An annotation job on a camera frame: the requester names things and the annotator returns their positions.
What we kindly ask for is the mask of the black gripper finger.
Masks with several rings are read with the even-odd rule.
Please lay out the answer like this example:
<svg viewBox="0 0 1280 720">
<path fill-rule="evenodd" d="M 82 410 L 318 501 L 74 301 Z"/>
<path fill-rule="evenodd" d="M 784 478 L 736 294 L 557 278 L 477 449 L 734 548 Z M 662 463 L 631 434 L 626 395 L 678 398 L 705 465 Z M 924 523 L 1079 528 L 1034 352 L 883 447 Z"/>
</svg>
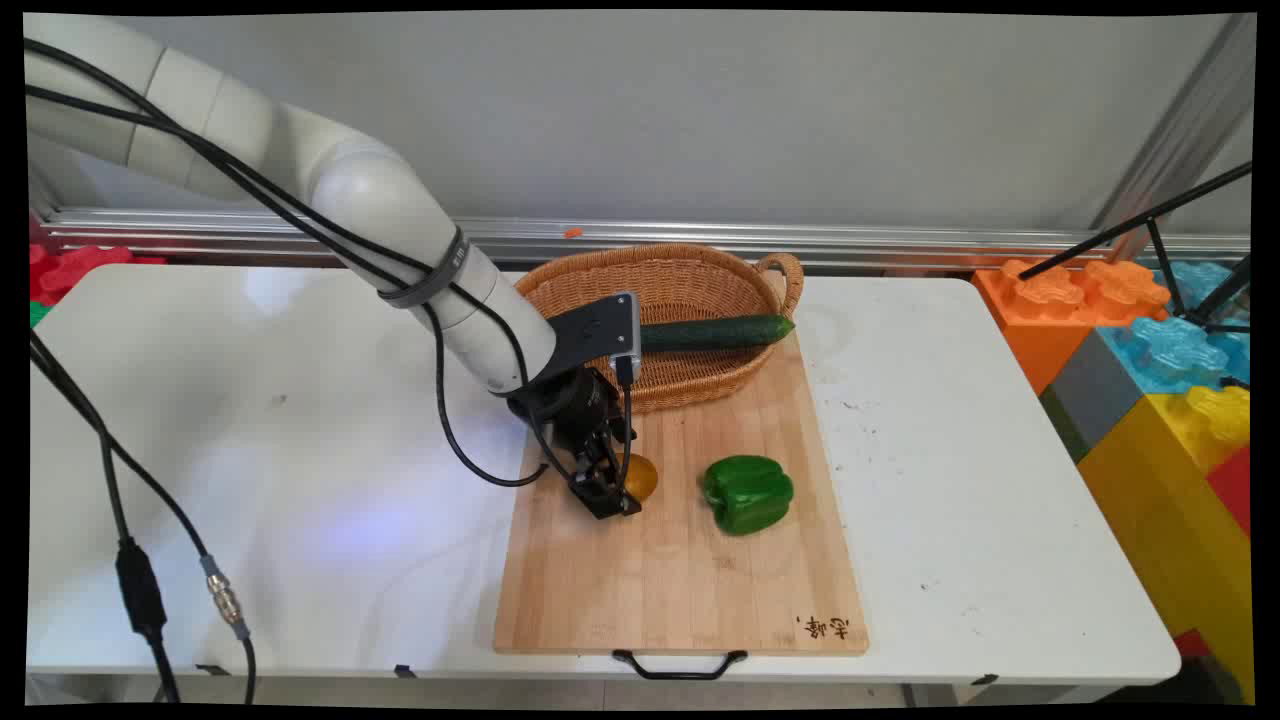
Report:
<svg viewBox="0 0 1280 720">
<path fill-rule="evenodd" d="M 627 493 L 620 456 L 612 443 L 585 443 L 575 452 L 570 491 L 595 518 L 607 519 L 627 512 Z"/>
<path fill-rule="evenodd" d="M 643 510 L 643 500 L 631 492 L 634 482 L 628 479 L 634 465 L 632 442 L 634 438 L 626 438 L 617 445 L 618 448 L 616 451 L 611 451 L 617 514 L 623 518 Z"/>
</svg>

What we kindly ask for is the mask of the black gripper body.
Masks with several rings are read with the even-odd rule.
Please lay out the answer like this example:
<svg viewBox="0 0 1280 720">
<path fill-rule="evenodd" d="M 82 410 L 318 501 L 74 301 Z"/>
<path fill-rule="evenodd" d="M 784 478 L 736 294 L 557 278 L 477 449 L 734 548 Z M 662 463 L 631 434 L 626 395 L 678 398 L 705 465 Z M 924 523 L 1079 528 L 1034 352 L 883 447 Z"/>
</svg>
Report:
<svg viewBox="0 0 1280 720">
<path fill-rule="evenodd" d="M 593 366 L 580 366 L 507 396 L 507 407 L 532 429 L 558 473 L 626 473 L 631 460 L 632 393 Z"/>
</svg>

